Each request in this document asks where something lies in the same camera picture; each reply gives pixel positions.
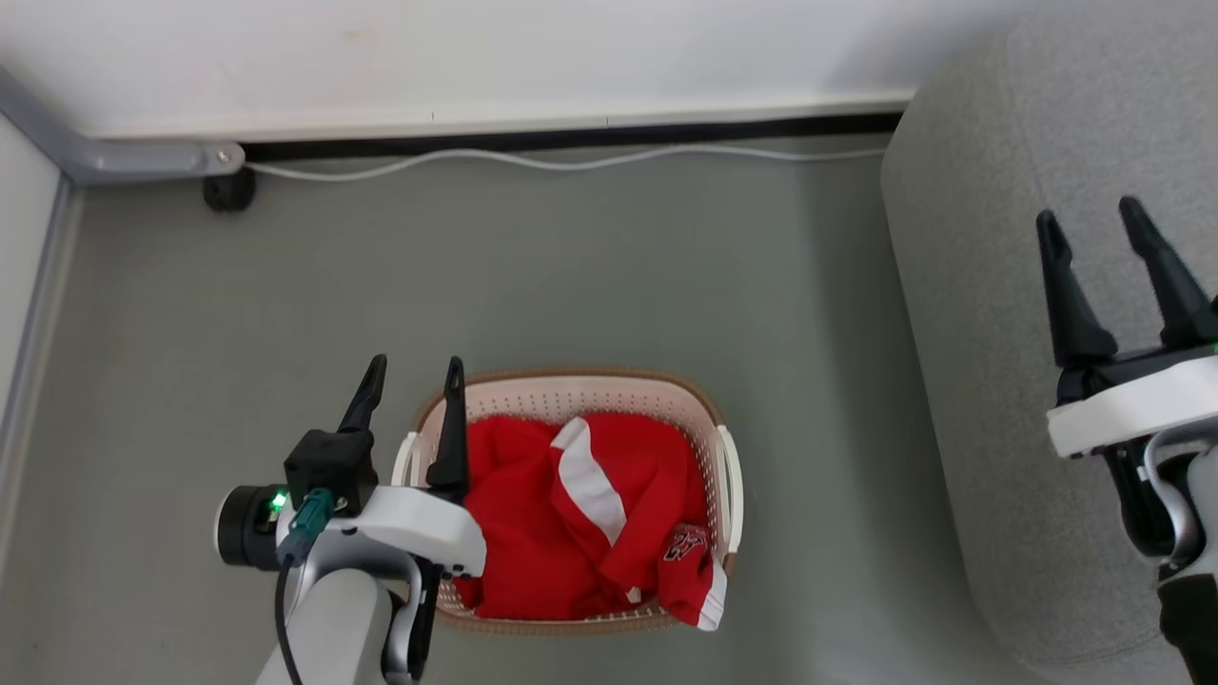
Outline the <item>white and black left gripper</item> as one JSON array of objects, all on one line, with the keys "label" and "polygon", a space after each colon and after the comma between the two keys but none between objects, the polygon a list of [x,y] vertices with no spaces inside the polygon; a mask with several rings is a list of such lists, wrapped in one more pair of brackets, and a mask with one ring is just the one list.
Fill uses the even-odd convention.
[{"label": "white and black left gripper", "polygon": [[[323,534],[352,534],[387,555],[426,559],[452,577],[481,577],[482,529],[462,506],[471,489],[464,364],[445,374],[438,442],[410,431],[387,485],[371,468],[371,417],[382,402],[387,356],[374,356],[340,421],[339,433],[312,430],[287,456],[287,485],[276,495],[276,563],[322,559]],[[423,468],[426,481],[423,481]]]}]

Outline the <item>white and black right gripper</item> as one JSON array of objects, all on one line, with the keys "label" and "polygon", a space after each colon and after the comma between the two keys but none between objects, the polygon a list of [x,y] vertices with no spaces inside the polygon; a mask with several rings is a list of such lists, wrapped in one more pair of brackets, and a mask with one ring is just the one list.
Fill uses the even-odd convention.
[{"label": "white and black right gripper", "polygon": [[[1212,300],[1188,264],[1167,243],[1144,205],[1134,196],[1119,200],[1121,221],[1132,251],[1142,261],[1162,318],[1164,349],[1191,349],[1217,342]],[[1037,234],[1047,299],[1054,363],[1060,368],[1112,360],[1114,336],[1100,325],[1071,268],[1071,246],[1058,219],[1045,208]],[[1216,427],[1217,357],[1207,350],[1140,379],[1123,382],[1047,412],[1047,434],[1061,460],[1090,455],[1118,442],[1153,438],[1163,431]]]}]

